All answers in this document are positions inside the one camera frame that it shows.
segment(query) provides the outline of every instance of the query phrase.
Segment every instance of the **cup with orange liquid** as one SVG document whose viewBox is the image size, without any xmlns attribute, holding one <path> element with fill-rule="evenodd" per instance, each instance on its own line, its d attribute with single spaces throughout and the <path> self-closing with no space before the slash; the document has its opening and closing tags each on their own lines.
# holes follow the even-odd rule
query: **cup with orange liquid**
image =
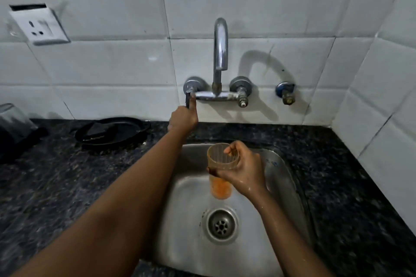
<svg viewBox="0 0 416 277">
<path fill-rule="evenodd" d="M 216 143 L 209 147 L 207 151 L 208 168 L 216 170 L 231 170 L 235 168 L 240 160 L 237 150 L 225 154 L 224 150 L 229 146 L 227 143 Z M 222 178 L 209 175 L 211 194 L 216 199 L 227 199 L 231 196 L 231 183 Z"/>
</svg>

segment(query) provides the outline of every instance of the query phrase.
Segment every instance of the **orange liquid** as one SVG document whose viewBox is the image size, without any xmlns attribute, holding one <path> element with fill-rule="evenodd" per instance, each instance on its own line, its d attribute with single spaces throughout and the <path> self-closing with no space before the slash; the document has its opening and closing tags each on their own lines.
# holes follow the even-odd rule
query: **orange liquid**
<svg viewBox="0 0 416 277">
<path fill-rule="evenodd" d="M 231 183 L 221 178 L 210 175 L 211 194 L 216 199 L 227 199 L 231 196 Z"/>
</svg>

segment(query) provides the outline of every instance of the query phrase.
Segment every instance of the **hand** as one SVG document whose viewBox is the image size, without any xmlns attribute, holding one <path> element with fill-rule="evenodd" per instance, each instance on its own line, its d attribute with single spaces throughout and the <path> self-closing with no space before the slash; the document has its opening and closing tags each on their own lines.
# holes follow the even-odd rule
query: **hand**
<svg viewBox="0 0 416 277">
<path fill-rule="evenodd" d="M 198 114 L 196 112 L 196 99 L 195 95 L 192 95 L 189 101 L 189 109 L 185 106 L 179 106 L 175 112 L 172 112 L 168 131 L 181 129 L 188 134 L 195 129 L 197 123 Z"/>
<path fill-rule="evenodd" d="M 263 163 L 260 154 L 253 153 L 241 141 L 230 144 L 224 150 L 225 154 L 238 150 L 240 162 L 232 170 L 213 170 L 209 173 L 230 182 L 242 195 L 251 199 L 258 192 L 267 190 L 264 178 Z"/>
</svg>

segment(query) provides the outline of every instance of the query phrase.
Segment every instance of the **black granite countertop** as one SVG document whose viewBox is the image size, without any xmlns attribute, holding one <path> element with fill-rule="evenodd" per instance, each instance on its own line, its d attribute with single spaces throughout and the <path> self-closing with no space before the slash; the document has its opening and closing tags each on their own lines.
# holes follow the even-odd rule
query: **black granite countertop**
<svg viewBox="0 0 416 277">
<path fill-rule="evenodd" d="M 42 120 L 49 136 L 0 165 L 0 276 L 8 276 L 68 228 L 166 132 L 147 140 L 84 150 L 70 134 L 86 121 Z M 327 128 L 200 123 L 188 139 L 239 139 L 278 148 L 312 215 L 315 250 L 338 276 L 416 276 L 416 238 L 338 137 Z M 141 261 L 134 276 L 193 276 Z"/>
</svg>

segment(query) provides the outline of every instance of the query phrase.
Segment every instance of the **sink drain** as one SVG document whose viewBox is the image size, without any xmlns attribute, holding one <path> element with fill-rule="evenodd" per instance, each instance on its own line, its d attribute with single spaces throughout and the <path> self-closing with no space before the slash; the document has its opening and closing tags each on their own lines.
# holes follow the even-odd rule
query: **sink drain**
<svg viewBox="0 0 416 277">
<path fill-rule="evenodd" d="M 233 237 L 236 230 L 236 220 L 231 212 L 218 209 L 208 217 L 208 232 L 218 240 L 228 240 Z"/>
</svg>

